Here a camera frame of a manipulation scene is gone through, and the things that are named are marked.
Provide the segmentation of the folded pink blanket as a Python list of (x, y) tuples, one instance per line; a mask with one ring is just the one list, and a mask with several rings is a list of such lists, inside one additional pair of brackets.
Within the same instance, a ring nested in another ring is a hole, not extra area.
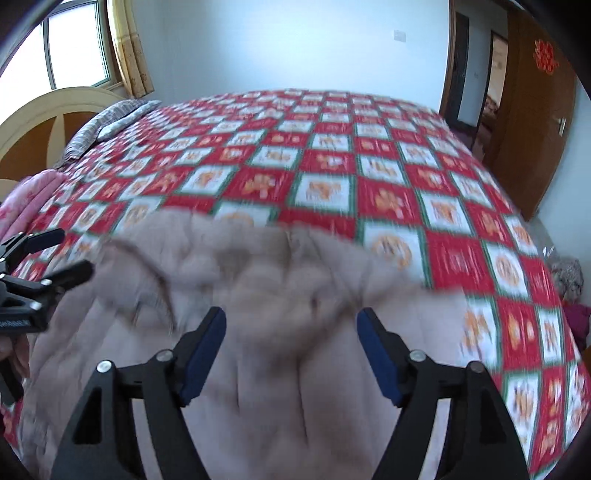
[(64, 173), (48, 169), (18, 184), (1, 203), (1, 240), (26, 232), (34, 217), (66, 178)]

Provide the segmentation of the red patterned bed quilt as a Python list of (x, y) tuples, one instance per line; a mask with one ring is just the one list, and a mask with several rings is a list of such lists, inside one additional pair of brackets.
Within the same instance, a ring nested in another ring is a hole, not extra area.
[(590, 410), (590, 379), (548, 267), (494, 177), (434, 111), (307, 90), (135, 103), (125, 127), (67, 131), (40, 204), (4, 221), (65, 242), (18, 268), (39, 278), (165, 207), (256, 226), (305, 224), (361, 243), (424, 285), (463, 289), (460, 350), (503, 393), (530, 473), (545, 479)]

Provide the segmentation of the brown wooden door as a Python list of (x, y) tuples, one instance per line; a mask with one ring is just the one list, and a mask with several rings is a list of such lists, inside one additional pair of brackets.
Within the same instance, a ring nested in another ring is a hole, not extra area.
[[(534, 41), (549, 41), (560, 66), (536, 68)], [(522, 11), (509, 12), (509, 56), (496, 127), (484, 164), (526, 220), (536, 215), (562, 159), (576, 99), (577, 76), (547, 32)], [(554, 118), (565, 117), (563, 137)]]

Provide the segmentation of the dark wooden door frame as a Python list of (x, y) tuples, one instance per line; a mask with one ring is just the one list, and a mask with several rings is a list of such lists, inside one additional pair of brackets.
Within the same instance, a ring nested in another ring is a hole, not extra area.
[(451, 1), (440, 115), (483, 160), (500, 110), (509, 56), (509, 1)]

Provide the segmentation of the white wall switch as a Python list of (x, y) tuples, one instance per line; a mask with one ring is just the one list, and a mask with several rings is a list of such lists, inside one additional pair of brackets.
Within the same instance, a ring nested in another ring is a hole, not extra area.
[(407, 34), (404, 31), (394, 30), (393, 31), (393, 39), (396, 42), (406, 43), (407, 42)]

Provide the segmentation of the cream and wood headboard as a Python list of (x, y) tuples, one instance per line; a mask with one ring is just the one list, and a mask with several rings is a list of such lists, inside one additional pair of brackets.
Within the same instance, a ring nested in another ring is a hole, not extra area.
[(68, 87), (41, 95), (1, 124), (1, 198), (51, 166), (73, 135), (122, 96), (96, 87)]

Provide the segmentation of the window with frame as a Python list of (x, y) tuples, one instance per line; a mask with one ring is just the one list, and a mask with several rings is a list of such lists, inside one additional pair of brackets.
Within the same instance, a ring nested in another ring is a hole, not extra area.
[(120, 82), (104, 1), (62, 1), (1, 73), (1, 119), (53, 90)]

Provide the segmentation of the clothes pile on floor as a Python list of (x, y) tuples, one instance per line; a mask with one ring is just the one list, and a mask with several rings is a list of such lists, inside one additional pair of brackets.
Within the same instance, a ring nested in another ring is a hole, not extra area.
[(560, 258), (551, 264), (551, 274), (575, 344), (583, 352), (590, 333), (590, 307), (581, 302), (584, 286), (581, 265), (574, 258)]

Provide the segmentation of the striped grey pillow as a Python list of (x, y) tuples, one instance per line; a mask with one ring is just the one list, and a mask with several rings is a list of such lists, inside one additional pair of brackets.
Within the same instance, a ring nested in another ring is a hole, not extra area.
[(61, 163), (79, 160), (96, 143), (112, 139), (160, 106), (159, 100), (121, 100), (99, 112), (85, 123), (64, 148)]

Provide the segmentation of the right beige curtain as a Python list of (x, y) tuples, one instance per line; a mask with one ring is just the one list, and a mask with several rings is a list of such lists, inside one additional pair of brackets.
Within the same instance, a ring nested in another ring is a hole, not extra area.
[(134, 98), (151, 94), (154, 87), (137, 32), (132, 2), (107, 1), (107, 15), (117, 66), (127, 93)]

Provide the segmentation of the red double happiness decal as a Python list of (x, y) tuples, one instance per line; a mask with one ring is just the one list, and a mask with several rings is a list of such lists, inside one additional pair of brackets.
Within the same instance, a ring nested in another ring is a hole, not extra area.
[(533, 58), (536, 68), (547, 75), (553, 75), (560, 66), (559, 61), (555, 58), (553, 45), (543, 39), (534, 41)]

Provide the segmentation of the light pink puffer jacket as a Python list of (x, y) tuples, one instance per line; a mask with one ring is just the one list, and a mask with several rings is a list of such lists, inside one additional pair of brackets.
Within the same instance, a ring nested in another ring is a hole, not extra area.
[(213, 306), (228, 330), (183, 415), (214, 479), (373, 476), (399, 411), (356, 334), (365, 307), (408, 347), (460, 363), (462, 291), (427, 290), (393, 261), (322, 231), (162, 209), (49, 267), (81, 259), (93, 262), (92, 279), (31, 340), (18, 435), (39, 479), (99, 361), (144, 362)]

